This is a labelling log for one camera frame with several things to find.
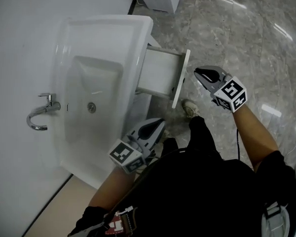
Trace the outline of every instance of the marble floor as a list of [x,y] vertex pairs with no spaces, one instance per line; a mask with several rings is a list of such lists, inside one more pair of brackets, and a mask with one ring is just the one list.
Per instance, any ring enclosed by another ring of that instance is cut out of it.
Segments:
[[[288,164],[296,163],[296,0],[180,0],[175,14],[137,4],[135,15],[153,19],[152,36],[163,48],[191,50],[180,99],[193,100],[224,159],[237,158],[236,127],[229,111],[211,102],[193,71],[217,65],[247,87],[248,105],[276,139]],[[262,109],[278,110],[276,116]],[[189,141],[178,103],[153,97],[149,117],[163,117],[179,147]],[[250,165],[240,143],[241,160]]]

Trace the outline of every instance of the cable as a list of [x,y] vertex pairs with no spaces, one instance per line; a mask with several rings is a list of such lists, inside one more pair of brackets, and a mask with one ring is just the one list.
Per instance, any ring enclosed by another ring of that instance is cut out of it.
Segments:
[[237,148],[238,148],[238,160],[240,160],[239,131],[238,131],[238,129],[237,129]]
[[136,0],[136,1],[137,1],[137,3],[138,3],[139,5],[144,5],[143,3],[139,3],[138,0]]

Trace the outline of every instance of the white sink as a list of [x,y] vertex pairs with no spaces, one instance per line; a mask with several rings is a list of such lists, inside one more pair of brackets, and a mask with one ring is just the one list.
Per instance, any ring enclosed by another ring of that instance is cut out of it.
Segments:
[[61,104],[51,117],[53,137],[61,165],[95,188],[113,168],[107,152],[122,136],[152,25],[131,15],[62,24],[51,86]]

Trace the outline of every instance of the drain hole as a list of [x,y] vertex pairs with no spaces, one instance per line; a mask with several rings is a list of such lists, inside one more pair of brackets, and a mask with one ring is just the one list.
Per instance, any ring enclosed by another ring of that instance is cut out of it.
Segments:
[[89,113],[95,113],[95,111],[96,111],[95,104],[93,104],[93,103],[88,103],[87,108],[88,108]]

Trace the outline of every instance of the chrome faucet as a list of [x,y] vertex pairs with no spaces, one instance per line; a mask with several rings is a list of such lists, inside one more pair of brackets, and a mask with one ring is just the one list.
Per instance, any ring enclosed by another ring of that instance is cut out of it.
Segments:
[[50,93],[42,93],[41,95],[38,95],[39,97],[47,97],[47,105],[36,108],[33,112],[31,112],[27,118],[26,123],[28,126],[36,131],[46,131],[47,125],[35,125],[31,122],[31,118],[43,114],[43,113],[49,113],[60,110],[60,103],[55,102],[56,94],[50,94]]

